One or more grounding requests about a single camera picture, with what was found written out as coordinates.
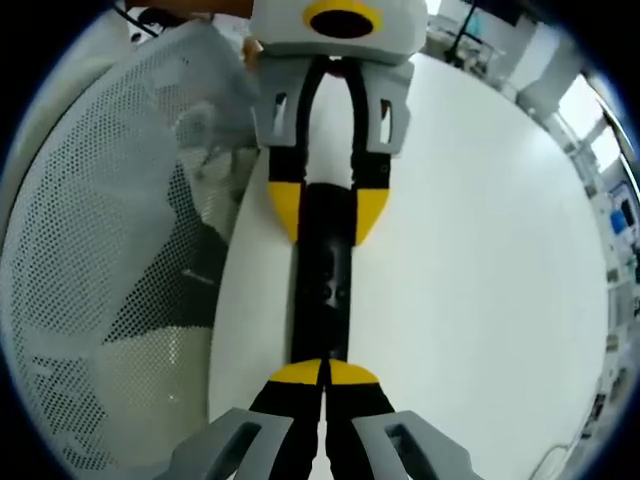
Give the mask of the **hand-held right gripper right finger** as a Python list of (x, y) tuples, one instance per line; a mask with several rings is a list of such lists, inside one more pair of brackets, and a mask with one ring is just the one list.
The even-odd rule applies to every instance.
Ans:
[(477, 479), (469, 452), (411, 410), (397, 411), (378, 378), (329, 362), (325, 450), (335, 479)]

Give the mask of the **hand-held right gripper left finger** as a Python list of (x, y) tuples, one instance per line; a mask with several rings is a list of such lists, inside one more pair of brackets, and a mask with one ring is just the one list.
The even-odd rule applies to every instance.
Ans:
[(325, 363), (272, 374), (247, 409), (232, 408), (174, 450), (166, 479), (307, 479), (318, 451)]

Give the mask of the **person's left hand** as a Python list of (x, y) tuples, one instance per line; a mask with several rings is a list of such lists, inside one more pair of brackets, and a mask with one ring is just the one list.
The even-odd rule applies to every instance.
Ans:
[(261, 52), (263, 51), (262, 45), (252, 37), (246, 37), (242, 45), (243, 61), (248, 71), (255, 72), (258, 66), (258, 60)]

